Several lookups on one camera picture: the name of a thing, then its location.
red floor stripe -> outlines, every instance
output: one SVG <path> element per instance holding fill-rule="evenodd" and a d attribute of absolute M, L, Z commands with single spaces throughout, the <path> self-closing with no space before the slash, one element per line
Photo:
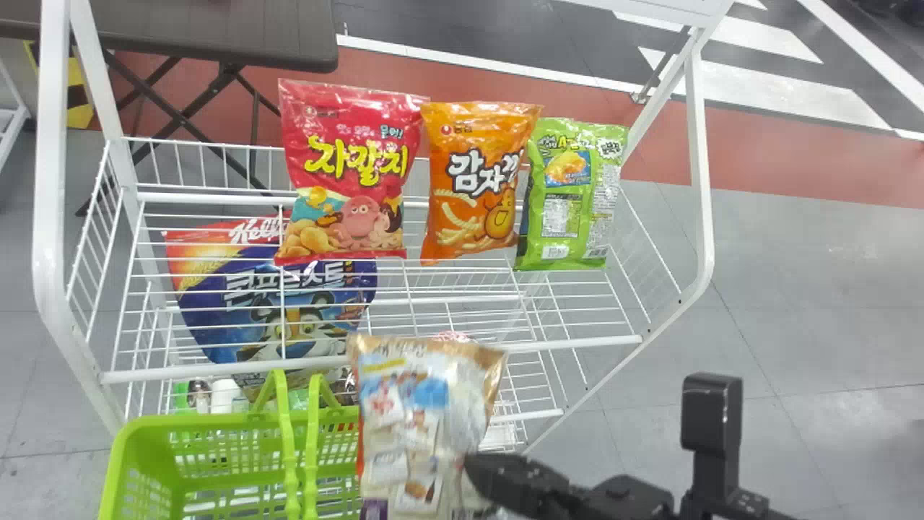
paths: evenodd
<path fill-rule="evenodd" d="M 141 76 L 160 56 L 120 54 Z M 192 100 L 214 77 L 211 62 L 184 60 L 157 85 L 174 105 Z M 319 80 L 399 92 L 434 100 L 484 99 L 545 105 L 544 116 L 601 123 L 630 124 L 640 107 L 624 93 L 537 80 L 503 72 L 467 68 L 357 49 L 340 49 L 340 67 L 327 75 L 247 68 L 247 79 L 271 100 L 279 77 Z M 116 97 L 128 84 L 113 80 Z M 232 84 L 194 118 L 218 142 L 247 142 L 251 98 Z M 131 129 L 134 106 L 122 113 Z M 924 208 L 924 143 L 861 130 L 847 130 L 788 118 L 707 108 L 712 186 L 841 201 Z M 152 104 L 145 106 L 139 134 L 153 135 L 167 121 Z M 279 143 L 279 122 L 260 113 L 259 143 Z M 670 102 L 651 126 L 624 169 L 634 180 L 689 184 L 687 124 L 683 103 Z M 181 130 L 177 137 L 188 138 Z"/>

chip bag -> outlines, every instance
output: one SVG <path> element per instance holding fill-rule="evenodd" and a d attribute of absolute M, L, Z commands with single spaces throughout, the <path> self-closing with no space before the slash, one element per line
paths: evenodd
<path fill-rule="evenodd" d="M 342 354 L 347 334 L 356 331 L 375 296 L 375 260 L 274 266 L 281 228 L 279 217 L 270 215 L 164 233 L 180 314 L 213 363 Z M 308 386 L 311 374 L 287 370 L 289 388 Z M 340 370 L 326 375 L 336 380 Z M 235 374 L 232 379 L 253 401 L 266 372 Z"/>
<path fill-rule="evenodd" d="M 428 98 L 279 81 L 286 167 L 298 199 L 274 261 L 407 257 L 401 187 Z"/>
<path fill-rule="evenodd" d="M 347 338 L 347 352 L 359 392 L 363 508 L 389 520 L 483 518 L 490 503 L 460 462 L 485 437 L 504 353 L 468 340 L 360 334 Z"/>
<path fill-rule="evenodd" d="M 606 263 L 628 129 L 542 118 L 527 144 L 532 170 L 514 269 Z"/>
<path fill-rule="evenodd" d="M 513 245 L 517 172 L 540 105 L 428 103 L 430 214 L 421 262 Z"/>

black folding table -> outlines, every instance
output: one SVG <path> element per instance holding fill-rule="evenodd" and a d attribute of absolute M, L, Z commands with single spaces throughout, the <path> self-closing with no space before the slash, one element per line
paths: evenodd
<path fill-rule="evenodd" d="M 253 96 L 250 135 L 253 142 L 260 104 L 277 116 L 279 109 L 241 75 L 244 67 L 257 65 L 318 73 L 331 72 L 337 67 L 331 0 L 91 0 L 91 6 L 100 41 L 106 49 L 103 58 L 134 89 L 118 100 L 119 110 L 143 96 L 170 117 L 154 134 L 156 139 L 165 139 L 182 127 L 201 142 L 214 142 L 191 119 L 236 81 Z M 0 2 L 0 37 L 37 39 L 39 8 L 39 0 Z M 140 78 L 111 51 L 168 58 L 147 78 Z M 188 105 L 176 108 L 155 92 L 153 86 L 183 58 L 217 62 L 218 71 L 201 94 Z M 152 150 L 150 146 L 142 146 L 135 151 L 135 163 Z M 234 157 L 223 155 L 217 148 L 211 150 L 239 175 L 247 177 L 247 170 Z M 265 189 L 256 179 L 250 179 L 250 183 L 254 188 Z M 89 202 L 78 215 L 85 214 L 88 205 Z"/>

basket handle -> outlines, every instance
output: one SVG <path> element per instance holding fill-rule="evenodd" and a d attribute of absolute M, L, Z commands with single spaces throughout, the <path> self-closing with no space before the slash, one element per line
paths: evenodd
<path fill-rule="evenodd" d="M 305 435 L 305 488 L 302 492 L 304 520 L 318 518 L 318 444 L 321 433 L 321 399 L 332 409 L 342 408 L 323 374 L 311 376 L 308 383 L 308 432 Z"/>
<path fill-rule="evenodd" d="M 283 438 L 282 462 L 286 471 L 284 484 L 286 487 L 286 516 L 289 520 L 295 520 L 300 513 L 298 504 L 298 477 L 295 473 L 298 460 L 295 456 L 295 433 L 292 430 L 292 418 L 289 416 L 288 405 L 288 386 L 286 385 L 286 372 L 281 368 L 271 370 L 266 375 L 266 382 L 260 389 L 260 395 L 253 403 L 249 415 L 262 414 L 266 403 L 276 397 L 276 411 L 279 415 L 279 431 Z"/>

red snack bag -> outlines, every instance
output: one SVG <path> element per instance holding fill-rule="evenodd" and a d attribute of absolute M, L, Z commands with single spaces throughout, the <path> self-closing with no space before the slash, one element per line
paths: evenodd
<path fill-rule="evenodd" d="M 274 261 L 407 258 L 401 187 L 428 98 L 279 80 L 286 168 L 298 191 Z"/>

